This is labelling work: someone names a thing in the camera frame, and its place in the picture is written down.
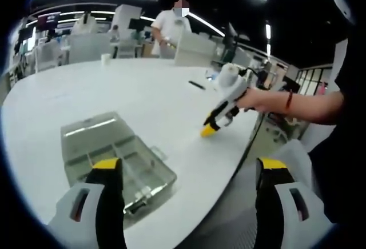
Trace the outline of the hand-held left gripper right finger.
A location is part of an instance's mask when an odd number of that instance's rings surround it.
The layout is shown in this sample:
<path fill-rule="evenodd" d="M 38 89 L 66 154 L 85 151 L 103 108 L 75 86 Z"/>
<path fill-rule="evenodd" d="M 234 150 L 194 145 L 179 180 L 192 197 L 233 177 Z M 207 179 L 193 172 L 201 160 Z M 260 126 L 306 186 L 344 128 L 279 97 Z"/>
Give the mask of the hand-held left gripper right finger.
<path fill-rule="evenodd" d="M 325 237 L 324 204 L 280 160 L 258 158 L 254 248 L 314 248 Z"/>

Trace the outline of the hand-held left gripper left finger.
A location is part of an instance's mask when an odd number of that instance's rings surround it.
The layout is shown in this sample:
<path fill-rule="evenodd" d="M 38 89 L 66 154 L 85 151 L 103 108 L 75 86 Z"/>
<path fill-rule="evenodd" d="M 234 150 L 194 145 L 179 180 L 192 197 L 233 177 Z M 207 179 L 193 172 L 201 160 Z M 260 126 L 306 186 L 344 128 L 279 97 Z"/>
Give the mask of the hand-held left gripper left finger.
<path fill-rule="evenodd" d="M 62 248 L 125 248 L 121 158 L 104 159 L 57 202 L 48 230 Z"/>

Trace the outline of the person's right hand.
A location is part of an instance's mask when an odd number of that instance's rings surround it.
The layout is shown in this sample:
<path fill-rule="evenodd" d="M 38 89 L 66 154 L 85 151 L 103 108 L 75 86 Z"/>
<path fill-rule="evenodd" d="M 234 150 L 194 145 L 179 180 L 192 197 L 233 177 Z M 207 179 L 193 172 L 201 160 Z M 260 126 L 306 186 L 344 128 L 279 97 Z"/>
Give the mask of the person's right hand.
<path fill-rule="evenodd" d="M 249 88 L 245 95 L 238 99 L 236 105 L 241 109 L 254 109 L 264 113 L 285 114 L 287 101 L 291 93 L 280 91 L 265 91 Z"/>

